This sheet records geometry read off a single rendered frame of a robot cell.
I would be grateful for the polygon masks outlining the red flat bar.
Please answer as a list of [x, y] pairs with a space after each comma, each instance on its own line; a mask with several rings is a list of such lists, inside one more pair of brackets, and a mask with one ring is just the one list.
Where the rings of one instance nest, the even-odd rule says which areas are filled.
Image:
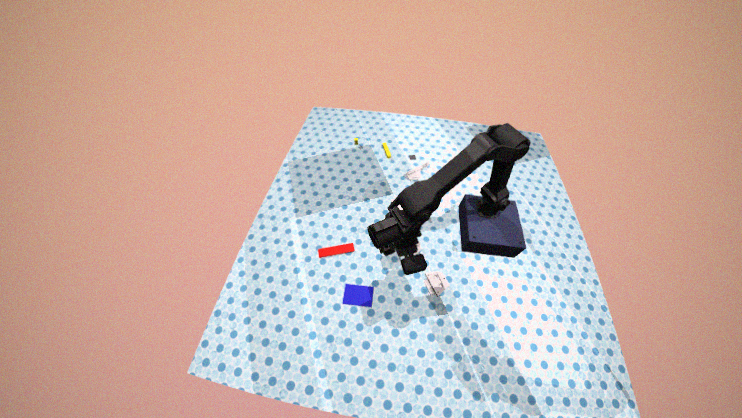
[[334, 256], [334, 255], [339, 255], [339, 254], [344, 254], [344, 253], [355, 252], [353, 243], [324, 248], [324, 249], [318, 249], [318, 250], [319, 250], [319, 258], [329, 256], [329, 255]]

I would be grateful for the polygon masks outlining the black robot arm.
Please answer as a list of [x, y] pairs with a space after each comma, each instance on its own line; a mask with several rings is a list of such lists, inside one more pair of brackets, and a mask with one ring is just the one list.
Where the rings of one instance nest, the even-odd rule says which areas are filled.
[[510, 203], [507, 182], [515, 161], [524, 157], [529, 146], [530, 140], [510, 123], [489, 126], [487, 132], [475, 135], [470, 145], [434, 175], [401, 191], [387, 208], [390, 217], [367, 227], [373, 245], [384, 256], [403, 248], [402, 235], [418, 235], [422, 225], [439, 207], [442, 197], [484, 162], [493, 159], [490, 181], [479, 192], [483, 197], [477, 209], [479, 217], [496, 219], [496, 213], [504, 211]]

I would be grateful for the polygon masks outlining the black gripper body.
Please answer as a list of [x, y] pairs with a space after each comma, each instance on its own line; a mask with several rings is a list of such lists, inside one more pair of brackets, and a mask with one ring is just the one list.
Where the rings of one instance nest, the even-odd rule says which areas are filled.
[[401, 250], [403, 255], [405, 256], [404, 259], [401, 259], [401, 265], [405, 275], [425, 271], [428, 266], [422, 253], [418, 253], [415, 255], [413, 254], [418, 249], [418, 237], [422, 237], [421, 230], [419, 234], [414, 237], [406, 237], [402, 235], [402, 238], [400, 239], [400, 242], [402, 241], [403, 244], [403, 248], [401, 248]]

